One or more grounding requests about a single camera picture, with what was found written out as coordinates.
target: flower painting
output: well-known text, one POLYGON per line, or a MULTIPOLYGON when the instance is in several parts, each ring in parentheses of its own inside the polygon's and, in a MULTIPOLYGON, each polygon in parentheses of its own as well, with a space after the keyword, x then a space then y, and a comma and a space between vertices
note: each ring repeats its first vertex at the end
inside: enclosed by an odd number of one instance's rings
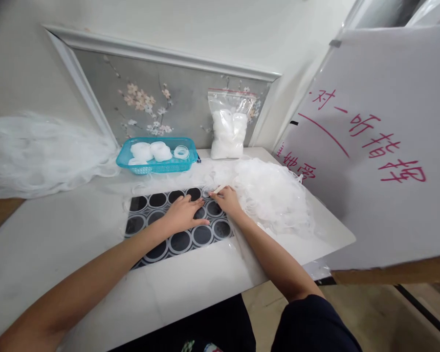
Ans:
POLYGON ((188 137, 210 148, 209 88, 251 92, 245 145, 254 131, 269 82, 75 49, 75 55, 119 144, 133 137, 188 137))

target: tangled white mesh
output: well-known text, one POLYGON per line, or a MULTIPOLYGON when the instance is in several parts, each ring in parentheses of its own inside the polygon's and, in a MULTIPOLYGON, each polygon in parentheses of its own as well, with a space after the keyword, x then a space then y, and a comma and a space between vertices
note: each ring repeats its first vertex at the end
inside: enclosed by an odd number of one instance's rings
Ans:
POLYGON ((203 159, 201 164, 194 164, 176 177, 147 175, 132 193, 141 196, 190 187, 214 190, 221 184, 232 186, 246 214, 275 234, 294 233, 302 237, 313 234, 313 216, 301 177, 284 166, 258 158, 203 159))
POLYGON ((109 138, 58 119, 0 117, 0 198, 42 197, 116 176, 117 154, 109 138))

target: right hand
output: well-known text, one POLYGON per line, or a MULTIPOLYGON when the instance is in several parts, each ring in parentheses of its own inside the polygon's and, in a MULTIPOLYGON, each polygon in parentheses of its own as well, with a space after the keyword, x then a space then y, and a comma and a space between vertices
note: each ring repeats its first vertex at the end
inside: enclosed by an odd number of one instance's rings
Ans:
POLYGON ((226 186, 218 194, 209 192, 209 196, 214 199, 219 204, 220 208, 222 208, 222 210, 228 215, 238 215, 243 212, 240 203, 238 202, 236 191, 230 186, 226 186))

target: black circular pattern mat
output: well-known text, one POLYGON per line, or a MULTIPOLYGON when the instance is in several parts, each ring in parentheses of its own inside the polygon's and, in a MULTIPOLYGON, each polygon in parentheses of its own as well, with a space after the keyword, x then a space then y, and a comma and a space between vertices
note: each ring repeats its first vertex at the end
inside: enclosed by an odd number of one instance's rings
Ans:
POLYGON ((233 236, 233 231, 226 214, 213 199, 208 197, 208 192, 211 190, 206 187, 195 187, 188 190, 174 190, 132 198, 126 225, 126 238, 133 236, 143 228, 162 218, 171 204, 183 195, 190 195, 191 201, 197 200, 201 196, 204 197, 205 204, 196 211, 194 219, 207 219, 210 221, 210 225, 197 226, 172 235, 147 253, 133 269, 233 236))

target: white table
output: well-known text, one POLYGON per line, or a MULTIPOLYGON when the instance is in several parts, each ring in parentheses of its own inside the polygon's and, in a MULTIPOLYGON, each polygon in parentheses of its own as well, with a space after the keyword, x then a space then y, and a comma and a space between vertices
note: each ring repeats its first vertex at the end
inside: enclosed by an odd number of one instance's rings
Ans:
MULTIPOLYGON (((200 150, 199 156, 209 156, 200 150)), ((246 155, 277 161, 263 148, 246 155)), ((67 275, 123 240, 140 176, 122 172, 26 201, 0 228, 0 335, 67 275)), ((319 237, 276 240, 301 264, 355 241, 314 196, 319 237)), ((107 351, 267 280, 241 235, 129 272, 69 334, 64 351, 107 351)))

